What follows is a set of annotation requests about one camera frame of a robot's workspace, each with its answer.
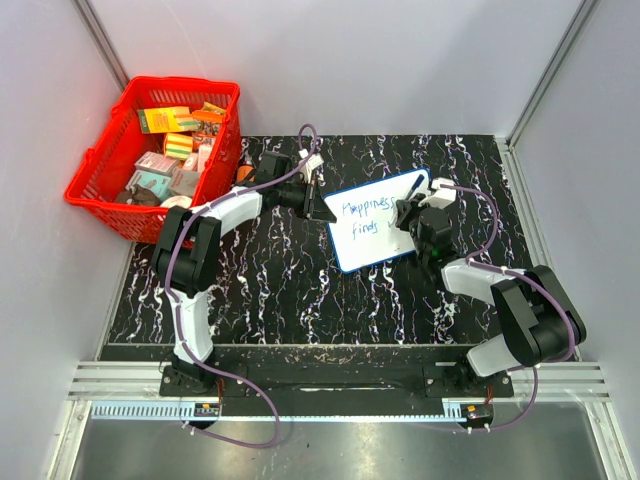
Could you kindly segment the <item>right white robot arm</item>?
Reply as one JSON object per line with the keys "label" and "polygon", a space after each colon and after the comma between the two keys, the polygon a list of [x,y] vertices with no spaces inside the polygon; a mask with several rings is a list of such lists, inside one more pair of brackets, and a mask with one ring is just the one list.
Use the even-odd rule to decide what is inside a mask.
{"label": "right white robot arm", "polygon": [[460,392],[476,396],[502,371],[564,361],[586,340],[586,326],[550,267],[512,270],[466,259],[453,245],[445,209],[427,204],[423,194],[398,200],[396,207],[395,226],[410,235],[426,282],[496,310],[501,334],[459,362],[454,380]]}

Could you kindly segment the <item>blue-framed whiteboard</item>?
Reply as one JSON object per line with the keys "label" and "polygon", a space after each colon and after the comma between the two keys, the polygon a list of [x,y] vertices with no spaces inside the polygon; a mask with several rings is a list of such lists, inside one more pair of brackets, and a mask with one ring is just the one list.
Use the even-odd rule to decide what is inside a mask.
{"label": "blue-framed whiteboard", "polygon": [[329,225],[337,264],[344,273],[404,256],[414,251],[410,234],[395,225],[396,201],[404,199],[415,178],[425,180],[415,193],[425,193],[428,170],[415,169],[329,194],[325,198],[337,221]]}

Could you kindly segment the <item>white marker with blue cap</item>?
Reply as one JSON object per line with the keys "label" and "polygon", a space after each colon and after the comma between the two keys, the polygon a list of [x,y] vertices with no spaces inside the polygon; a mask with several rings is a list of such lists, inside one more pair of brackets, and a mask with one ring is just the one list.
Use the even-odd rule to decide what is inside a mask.
{"label": "white marker with blue cap", "polygon": [[415,178],[415,180],[412,183],[410,189],[408,190],[407,194],[404,197],[404,201],[409,201],[412,198],[412,196],[415,194],[415,192],[421,186],[421,184],[424,182],[424,180],[425,180],[425,175],[424,174],[419,174]]}

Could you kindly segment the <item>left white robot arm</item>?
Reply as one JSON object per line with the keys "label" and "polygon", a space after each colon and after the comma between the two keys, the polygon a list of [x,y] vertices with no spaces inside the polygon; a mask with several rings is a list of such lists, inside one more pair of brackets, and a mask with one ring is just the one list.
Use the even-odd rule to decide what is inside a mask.
{"label": "left white robot arm", "polygon": [[229,193],[200,207],[168,210],[152,258],[169,298],[175,333],[170,365],[163,373],[164,394],[187,388],[201,396],[215,387],[207,295],[216,282],[222,238],[275,207],[288,208],[303,220],[337,221],[317,184],[321,155],[303,149],[300,156],[294,162],[267,152]]}

